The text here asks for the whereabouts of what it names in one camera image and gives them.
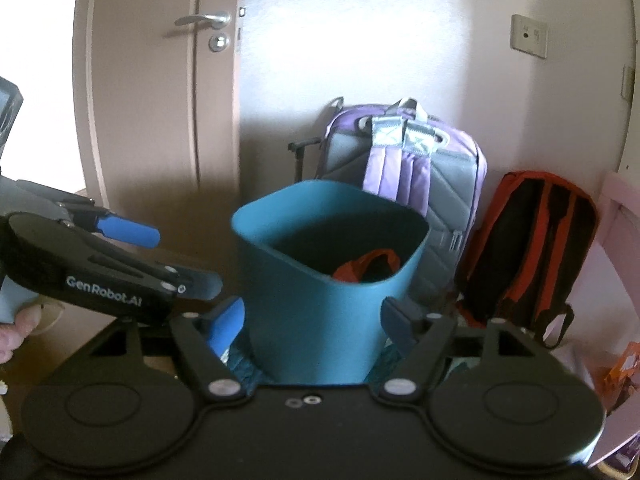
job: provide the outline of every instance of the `metal bolt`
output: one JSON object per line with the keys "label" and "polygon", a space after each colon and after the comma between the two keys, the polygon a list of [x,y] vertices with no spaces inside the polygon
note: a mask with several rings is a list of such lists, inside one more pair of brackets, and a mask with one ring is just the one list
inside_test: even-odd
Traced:
{"label": "metal bolt", "polygon": [[209,391],[217,397],[231,397],[241,389],[240,383],[233,379],[219,379],[209,383]]}
{"label": "metal bolt", "polygon": [[284,401],[284,405],[288,408],[302,408],[305,405],[301,399],[287,399]]}
{"label": "metal bolt", "polygon": [[385,391],[388,394],[399,397],[411,395],[418,389],[418,386],[411,379],[389,379],[385,383]]}
{"label": "metal bolt", "polygon": [[320,404],[322,402],[322,397],[317,395],[308,395],[308,396],[302,397],[302,401],[305,404],[309,404],[310,406],[313,406],[315,404]]}

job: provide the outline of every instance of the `orange backpack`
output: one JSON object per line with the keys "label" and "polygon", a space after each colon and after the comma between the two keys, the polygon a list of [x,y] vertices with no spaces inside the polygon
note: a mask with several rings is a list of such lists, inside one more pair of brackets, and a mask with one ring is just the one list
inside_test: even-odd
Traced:
{"label": "orange backpack", "polygon": [[458,269],[459,311],[472,326],[508,319],[542,344],[548,325],[566,314],[557,346],[574,320],[566,299],[597,225],[591,197],[564,178],[506,174]]}

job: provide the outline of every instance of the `door lock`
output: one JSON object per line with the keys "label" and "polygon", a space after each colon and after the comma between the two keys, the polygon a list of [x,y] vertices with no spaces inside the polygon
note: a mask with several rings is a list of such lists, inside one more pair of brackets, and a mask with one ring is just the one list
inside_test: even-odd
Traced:
{"label": "door lock", "polygon": [[224,32],[220,32],[219,34],[215,34],[209,40],[209,49],[212,52],[222,52],[227,48],[229,44],[229,36]]}

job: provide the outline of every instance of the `wall socket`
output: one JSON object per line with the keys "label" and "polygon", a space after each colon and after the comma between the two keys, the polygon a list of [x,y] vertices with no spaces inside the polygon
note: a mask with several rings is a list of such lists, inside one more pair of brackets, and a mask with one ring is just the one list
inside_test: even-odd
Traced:
{"label": "wall socket", "polygon": [[549,26],[526,16],[511,17],[511,48],[546,59]]}

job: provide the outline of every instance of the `teal bucket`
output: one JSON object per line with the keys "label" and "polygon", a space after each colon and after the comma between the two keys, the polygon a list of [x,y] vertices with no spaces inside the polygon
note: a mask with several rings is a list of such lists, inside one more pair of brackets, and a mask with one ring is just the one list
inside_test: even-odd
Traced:
{"label": "teal bucket", "polygon": [[[232,227],[258,366],[278,383],[361,383],[386,341],[380,305],[406,294],[426,220],[348,184],[309,180],[240,208]],[[331,277],[376,249],[393,249],[401,269],[373,283]]]}

